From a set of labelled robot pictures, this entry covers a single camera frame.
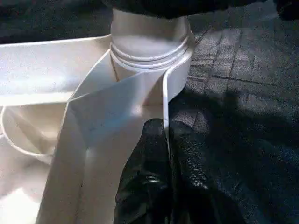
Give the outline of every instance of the white plastic cylinder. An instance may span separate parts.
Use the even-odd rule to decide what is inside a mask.
[[[111,57],[118,78],[167,69],[187,51],[193,35],[185,17],[172,20],[114,10]]]

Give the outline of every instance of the black glove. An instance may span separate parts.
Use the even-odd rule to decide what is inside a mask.
[[[163,122],[145,123],[116,195],[114,224],[244,223],[233,200],[219,192],[204,144],[182,122],[170,126],[171,165]]]
[[[144,124],[120,179],[114,224],[166,224],[171,215],[171,169],[163,122]]]

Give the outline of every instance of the curved plastic rim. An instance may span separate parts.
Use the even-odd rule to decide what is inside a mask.
[[[17,146],[16,144],[14,144],[11,139],[7,136],[6,130],[4,128],[4,124],[3,124],[3,119],[4,119],[4,113],[6,111],[7,107],[3,107],[1,115],[0,115],[0,128],[2,129],[2,134],[3,136],[6,138],[6,140],[9,142],[9,144],[16,149],[17,151],[23,153],[23,154],[27,154],[33,157],[48,157],[48,156],[53,156],[53,154],[38,154],[38,153],[32,153],[29,151],[26,151],[22,148],[20,148],[19,146]]]
[[[121,61],[122,63],[131,66],[133,68],[139,68],[139,69],[154,69],[154,68],[159,68],[159,67],[163,67],[166,66],[168,64],[170,64],[171,62],[176,61],[178,58],[180,58],[188,49],[188,45],[185,46],[185,48],[180,49],[181,52],[177,55],[175,55],[174,57],[172,57],[171,59],[168,59],[167,61],[161,62],[161,63],[157,63],[157,64],[135,64],[132,62],[128,62],[127,60],[121,58],[121,57],[117,57],[113,51],[110,52],[110,54],[114,57],[117,58],[119,61]]]
[[[172,54],[175,54],[179,50],[181,50],[186,45],[186,43],[188,42],[188,39],[189,39],[189,35],[188,34],[189,34],[189,32],[190,31],[188,30],[187,33],[186,33],[186,37],[184,38],[183,42],[179,46],[177,46],[175,49],[173,49],[172,51],[167,52],[166,54],[155,56],[155,57],[135,57],[135,56],[128,55],[126,53],[123,53],[121,50],[119,50],[113,44],[113,42],[111,42],[111,50],[115,51],[116,54],[118,54],[120,57],[129,58],[132,61],[139,61],[139,62],[156,61],[156,60],[160,60],[160,59],[166,58],[166,57],[168,57],[168,56],[170,56]]]

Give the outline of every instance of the black fabric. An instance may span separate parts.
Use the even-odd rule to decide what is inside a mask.
[[[109,7],[122,11],[174,18],[190,14],[225,10],[266,0],[102,0]]]
[[[250,112],[237,105],[238,93],[212,99],[182,92],[170,103],[170,119],[184,121],[171,128],[172,149],[178,154],[182,189],[191,201],[204,201],[220,223],[299,223],[299,122],[296,106],[284,112]],[[194,214],[202,214],[192,204]]]
[[[170,214],[174,224],[299,223],[298,112],[240,111],[238,97],[174,98],[170,161],[162,120],[145,124],[121,176],[115,224],[167,223]]]

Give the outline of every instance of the black rubber glove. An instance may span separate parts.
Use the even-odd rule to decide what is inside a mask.
[[[114,224],[166,224],[170,221],[171,169],[163,122],[144,124],[142,136],[120,179]]]
[[[196,133],[171,122],[170,142],[171,165],[162,120],[145,123],[121,175],[114,224],[165,224],[171,213],[174,224],[244,223],[208,176],[205,146]]]

